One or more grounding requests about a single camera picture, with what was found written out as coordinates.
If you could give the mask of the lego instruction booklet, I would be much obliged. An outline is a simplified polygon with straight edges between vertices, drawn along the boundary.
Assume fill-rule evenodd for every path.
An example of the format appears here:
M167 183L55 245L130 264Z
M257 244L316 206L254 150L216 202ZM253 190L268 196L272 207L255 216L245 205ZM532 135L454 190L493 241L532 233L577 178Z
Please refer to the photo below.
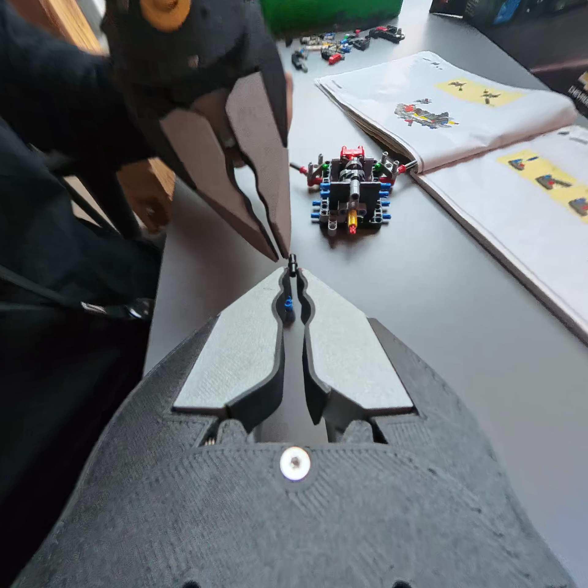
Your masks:
M315 82L587 342L587 129L569 98L429 51Z

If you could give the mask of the lego set box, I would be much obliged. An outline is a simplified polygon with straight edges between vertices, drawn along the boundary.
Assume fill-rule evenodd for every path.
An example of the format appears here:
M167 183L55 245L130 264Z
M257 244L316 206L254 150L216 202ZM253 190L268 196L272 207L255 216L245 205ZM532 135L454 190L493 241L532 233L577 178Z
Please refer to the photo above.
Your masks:
M463 19L587 118L587 1L432 1Z

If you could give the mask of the pile of loose lego pieces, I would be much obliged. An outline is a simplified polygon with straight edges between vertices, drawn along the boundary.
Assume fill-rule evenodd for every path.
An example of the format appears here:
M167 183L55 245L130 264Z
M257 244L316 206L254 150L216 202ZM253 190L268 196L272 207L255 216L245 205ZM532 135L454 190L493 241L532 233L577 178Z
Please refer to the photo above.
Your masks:
M367 50L371 41L375 39L386 40L392 43L400 43L405 39L402 28L393 25L377 26L362 33L356 29L336 39L334 32L318 35L303 36L299 39L300 48L292 51L290 61L294 69L307 72L307 59L311 52L317 52L328 65L335 65L345 60L353 49Z

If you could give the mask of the small black piece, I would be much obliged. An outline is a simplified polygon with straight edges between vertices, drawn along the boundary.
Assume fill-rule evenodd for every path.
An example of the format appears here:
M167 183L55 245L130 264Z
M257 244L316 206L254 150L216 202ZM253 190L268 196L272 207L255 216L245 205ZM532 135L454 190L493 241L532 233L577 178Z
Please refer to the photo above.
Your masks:
M293 303L293 288L298 278L298 260L296 254L290 254L288 265L281 278L282 295L278 304L278 311L284 325L290 325L295 321L295 307Z

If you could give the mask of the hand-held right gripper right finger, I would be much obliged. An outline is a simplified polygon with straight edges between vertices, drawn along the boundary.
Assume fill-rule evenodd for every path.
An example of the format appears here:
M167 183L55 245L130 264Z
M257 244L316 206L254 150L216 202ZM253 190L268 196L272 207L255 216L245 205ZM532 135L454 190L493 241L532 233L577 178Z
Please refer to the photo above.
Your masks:
M354 420L405 415L415 405L366 314L310 271L297 271L302 367L312 422L344 431Z

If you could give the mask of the green plastic storage bin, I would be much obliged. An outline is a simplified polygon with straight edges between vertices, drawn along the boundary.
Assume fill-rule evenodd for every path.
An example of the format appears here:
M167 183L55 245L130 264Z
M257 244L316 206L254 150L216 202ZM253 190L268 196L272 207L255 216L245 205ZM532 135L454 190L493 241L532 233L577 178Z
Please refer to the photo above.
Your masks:
M276 38L365 30L396 18L403 1L258 1Z

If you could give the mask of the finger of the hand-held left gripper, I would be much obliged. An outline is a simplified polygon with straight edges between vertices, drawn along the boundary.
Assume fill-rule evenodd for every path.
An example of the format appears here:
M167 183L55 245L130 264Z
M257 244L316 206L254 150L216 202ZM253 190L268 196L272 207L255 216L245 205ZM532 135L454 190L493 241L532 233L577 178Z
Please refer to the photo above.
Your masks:
M236 81L227 97L225 112L239 149L254 172L257 193L277 250L287 259L292 232L289 153L260 71Z
M229 177L224 150L208 119L175 109L160 121L160 127L198 195L249 245L277 261L277 252L248 198Z

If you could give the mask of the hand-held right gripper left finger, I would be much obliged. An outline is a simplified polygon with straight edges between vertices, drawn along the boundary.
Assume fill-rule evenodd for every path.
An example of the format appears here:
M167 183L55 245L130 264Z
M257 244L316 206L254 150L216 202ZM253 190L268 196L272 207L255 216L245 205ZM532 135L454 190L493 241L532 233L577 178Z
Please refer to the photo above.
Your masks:
M221 311L173 403L178 413L239 421L247 432L279 407L285 350L280 267Z

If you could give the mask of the person's left forearm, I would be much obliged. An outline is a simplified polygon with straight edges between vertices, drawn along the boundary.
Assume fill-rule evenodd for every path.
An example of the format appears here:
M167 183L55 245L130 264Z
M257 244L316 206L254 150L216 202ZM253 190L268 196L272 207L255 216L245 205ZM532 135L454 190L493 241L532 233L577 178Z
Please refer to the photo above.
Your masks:
M112 61L58 40L1 1L1 118L25 143L111 169L153 158Z

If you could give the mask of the lego chassis assembly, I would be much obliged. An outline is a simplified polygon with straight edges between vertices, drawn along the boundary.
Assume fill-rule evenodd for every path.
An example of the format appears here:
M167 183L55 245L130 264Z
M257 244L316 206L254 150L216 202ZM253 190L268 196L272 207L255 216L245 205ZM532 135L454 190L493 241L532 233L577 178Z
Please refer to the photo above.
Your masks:
M417 167L417 161L401 164L387 152L380 158L367 156L363 146L343 146L338 157L308 166L290 162L290 168L304 175L312 202L311 219L329 238L343 233L354 237L360 231L377 230L391 220L393 187L402 174Z

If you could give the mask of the wooden frame with bolts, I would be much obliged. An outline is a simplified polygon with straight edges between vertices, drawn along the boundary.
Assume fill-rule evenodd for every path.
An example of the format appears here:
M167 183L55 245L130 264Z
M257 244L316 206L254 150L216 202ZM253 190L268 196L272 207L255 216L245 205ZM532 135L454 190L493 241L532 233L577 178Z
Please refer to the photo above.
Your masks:
M170 223L176 175L159 158L124 165L116 173L130 207L147 232L157 235Z

